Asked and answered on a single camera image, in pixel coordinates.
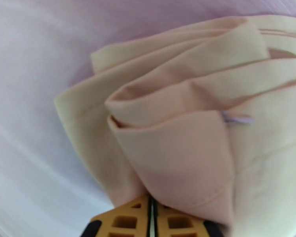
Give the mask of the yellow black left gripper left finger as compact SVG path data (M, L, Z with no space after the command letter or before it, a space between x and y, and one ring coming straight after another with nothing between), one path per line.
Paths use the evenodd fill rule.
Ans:
M124 205L94 216L82 237L149 237L151 199L141 196Z

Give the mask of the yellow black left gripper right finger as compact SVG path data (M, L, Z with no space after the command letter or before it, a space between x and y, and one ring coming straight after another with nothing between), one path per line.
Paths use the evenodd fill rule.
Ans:
M222 237L219 226L167 206L152 202L153 237Z

